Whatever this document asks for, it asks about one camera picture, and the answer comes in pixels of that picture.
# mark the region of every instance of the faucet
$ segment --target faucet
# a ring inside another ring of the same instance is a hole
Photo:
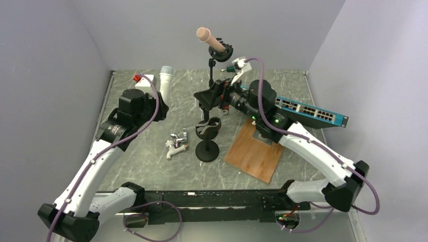
[[[178,152],[187,150],[189,148],[188,145],[183,145],[180,146],[178,148],[176,148],[174,146],[174,141],[173,140],[168,140],[165,145],[168,147],[168,152],[167,152],[167,160],[171,160],[171,156],[177,154]]]
[[[183,136],[182,138],[180,138],[178,135],[176,135],[175,133],[171,134],[171,138],[173,138],[175,140],[175,148],[180,147],[181,143],[186,143],[187,142],[187,130],[183,129]]]

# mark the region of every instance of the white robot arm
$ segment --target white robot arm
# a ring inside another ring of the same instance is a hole
[[[248,61],[245,57],[233,60],[236,75],[232,80],[217,80],[210,89],[195,93],[200,105],[205,110],[233,106],[254,119],[262,137],[296,152],[326,177],[318,181],[287,181],[281,192],[289,202],[328,202],[340,211],[349,211],[363,186],[355,173],[365,177],[369,166],[364,161],[355,163],[336,153],[311,135],[297,118],[276,107],[277,94],[268,81],[255,80],[248,90],[242,89],[238,79],[251,70]]]
[[[152,88],[156,98],[138,89],[123,92],[119,107],[101,124],[89,155],[66,190],[54,204],[40,207],[37,214],[50,228],[48,239],[53,231],[71,241],[90,241],[98,227],[114,214],[144,203],[144,188],[133,183],[123,184],[102,199],[94,200],[94,196],[112,165],[136,135],[150,122],[166,118],[169,108],[162,93],[156,92],[154,86]]]

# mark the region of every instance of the white pipe fitting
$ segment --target white pipe fitting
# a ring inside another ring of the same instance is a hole
[[[175,148],[173,140],[168,140],[165,145],[168,147],[167,160],[171,160],[172,155],[175,155],[181,151],[185,151],[189,148],[188,145],[183,145],[178,148]]]

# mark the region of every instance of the wooden board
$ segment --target wooden board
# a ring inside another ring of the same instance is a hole
[[[248,119],[239,131],[225,161],[269,184],[284,147],[276,143],[268,145],[253,138],[255,126],[251,123],[252,120]]]

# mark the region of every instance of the marble table surface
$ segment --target marble table surface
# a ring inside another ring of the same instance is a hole
[[[108,93],[101,122],[118,105],[122,92],[132,88],[134,73],[154,74],[159,80],[160,70],[126,70],[113,73],[113,82]],[[219,145],[220,155],[211,163],[199,161],[195,147],[201,141],[195,134],[195,124],[201,120],[201,111],[193,93],[208,87],[209,70],[175,70],[172,80],[170,110],[164,121],[152,123],[128,147],[114,164],[102,182],[100,191],[112,191],[125,182],[133,182],[146,190],[229,190],[229,189],[278,189],[289,179],[299,181],[318,180],[324,176],[311,164],[289,149],[285,149],[270,184],[240,171],[224,162],[223,158],[232,145],[247,117],[234,108],[228,115],[213,109],[210,116],[222,119],[222,128],[214,141]],[[232,77],[233,73],[214,71],[214,79]],[[258,79],[259,71],[253,70],[241,77],[243,85]],[[277,94],[286,98],[312,104],[311,96],[302,71],[266,70],[268,80]],[[186,128],[189,149],[166,159],[166,140],[170,133],[182,135]],[[309,132],[324,140],[321,130],[308,128]]]

